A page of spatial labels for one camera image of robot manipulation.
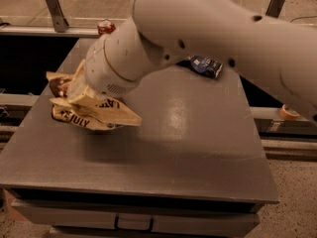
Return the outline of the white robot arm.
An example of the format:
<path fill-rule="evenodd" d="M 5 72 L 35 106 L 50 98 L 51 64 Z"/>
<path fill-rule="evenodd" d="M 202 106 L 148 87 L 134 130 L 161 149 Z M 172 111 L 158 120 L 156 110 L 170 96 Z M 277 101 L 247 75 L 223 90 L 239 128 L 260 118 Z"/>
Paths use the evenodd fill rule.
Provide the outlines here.
<path fill-rule="evenodd" d="M 119 98 L 189 56 L 216 60 L 281 103 L 317 119 L 317 31 L 231 0 L 131 0 L 131 15 L 88 50 L 67 91 Z"/>

